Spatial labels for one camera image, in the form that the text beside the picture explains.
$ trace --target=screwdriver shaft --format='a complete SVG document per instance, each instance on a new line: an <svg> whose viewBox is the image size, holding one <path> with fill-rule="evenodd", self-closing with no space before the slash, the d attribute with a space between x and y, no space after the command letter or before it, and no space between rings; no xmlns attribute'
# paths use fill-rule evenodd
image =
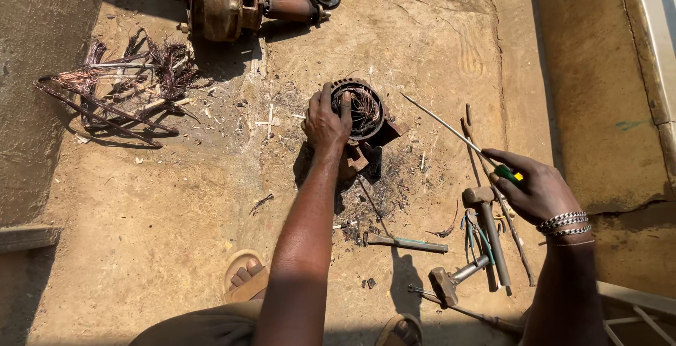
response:
<svg viewBox="0 0 676 346"><path fill-rule="evenodd" d="M468 139L466 139L465 136L461 135L460 132L458 132L458 131L456 131L455 129L453 129L452 126L446 124L445 121L443 121L440 117L438 117L438 116L436 116L435 114L433 114L432 111L430 111L430 110L428 110L427 108L425 108L425 107L419 105L415 100L413 100L413 99L409 98L408 96L406 96L405 93L403 93L403 92L400 92L400 93L401 93L401 95L403 95L406 99L408 99L411 103L415 104L418 108L420 108L421 110L425 111L429 116L434 117L434 118L435 118L438 122L440 122L443 126L445 126L446 128L448 128L449 130L451 130L451 132L453 132L456 136L458 136L462 141L466 142L467 145L470 146L470 148L472 148L473 150L476 150L477 153L478 153L481 157L485 158L486 161L490 162L490 164L493 165L494 168L497 168L497 165L493 162L493 160L491 160L491 159L489 159L488 157L484 156L483 153L481 153L481 149L479 149L479 148L478 148L476 145L474 145L471 141L469 141Z"/></svg>

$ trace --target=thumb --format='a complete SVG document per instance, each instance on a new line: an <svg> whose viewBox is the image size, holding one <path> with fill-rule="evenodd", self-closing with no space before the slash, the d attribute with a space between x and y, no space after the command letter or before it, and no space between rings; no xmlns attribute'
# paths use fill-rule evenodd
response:
<svg viewBox="0 0 676 346"><path fill-rule="evenodd" d="M352 94L345 92L340 102L340 121L352 129Z"/></svg>
<svg viewBox="0 0 676 346"><path fill-rule="evenodd" d="M491 183L495 185L514 206L520 206L521 204L526 203L526 194L507 179L498 177L495 173L491 173L488 176L488 179L491 180Z"/></svg>

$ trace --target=hammer handle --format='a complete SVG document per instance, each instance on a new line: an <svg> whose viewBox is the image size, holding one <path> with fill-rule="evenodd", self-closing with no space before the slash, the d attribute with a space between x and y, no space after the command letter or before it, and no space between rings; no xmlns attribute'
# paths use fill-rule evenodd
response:
<svg viewBox="0 0 676 346"><path fill-rule="evenodd" d="M500 278L500 283L502 285L510 286L512 285L512 282L510 281L509 272L507 271L505 257L502 254L502 245L500 244L500 238L497 237L497 229L495 229L495 221L493 220L493 212L491 212L491 206L488 202L482 202L478 210L479 210L478 217L483 221L481 225L486 230L488 242L491 244L491 252L493 253L493 259L495 260L495 269L497 270L497 276Z"/></svg>

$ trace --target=sandal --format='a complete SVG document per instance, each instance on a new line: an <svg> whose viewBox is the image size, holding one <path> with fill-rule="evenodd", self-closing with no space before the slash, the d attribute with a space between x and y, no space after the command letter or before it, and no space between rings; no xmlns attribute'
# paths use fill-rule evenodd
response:
<svg viewBox="0 0 676 346"><path fill-rule="evenodd" d="M232 277L237 274L237 271L240 268L244 268L246 270L247 263L251 259L255 259L258 264L263 265L263 258L253 250L237 251L230 257L230 259L228 259L228 268L225 271L223 278L223 287L221 293L223 303L230 304L241 301L249 301L261 290L264 290L268 287L268 278L270 275L268 274L267 268L263 267L262 270L251 277L251 280L246 281L237 288L230 290Z"/></svg>
<svg viewBox="0 0 676 346"><path fill-rule="evenodd" d="M395 327L401 322L405 321L408 325L406 333L402 336L395 333ZM423 328L420 326L418 319L414 316L404 313L394 316L387 324L384 326L383 331L381 331L378 336L378 341L376 341L376 346L407 346L405 339L411 339L411 337L417 337L416 341L413 341L413 345L421 345L423 343Z"/></svg>

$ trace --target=wall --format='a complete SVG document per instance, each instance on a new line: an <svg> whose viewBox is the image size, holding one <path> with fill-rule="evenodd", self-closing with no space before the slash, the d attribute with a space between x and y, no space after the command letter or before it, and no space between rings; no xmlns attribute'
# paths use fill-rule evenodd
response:
<svg viewBox="0 0 676 346"><path fill-rule="evenodd" d="M0 1L0 226L8 226L37 220L68 119L32 82L81 64L101 0ZM0 344L24 344L53 255L0 255Z"/></svg>
<svg viewBox="0 0 676 346"><path fill-rule="evenodd" d="M676 297L667 165L625 0L537 0L561 154L592 217L600 280Z"/></svg>

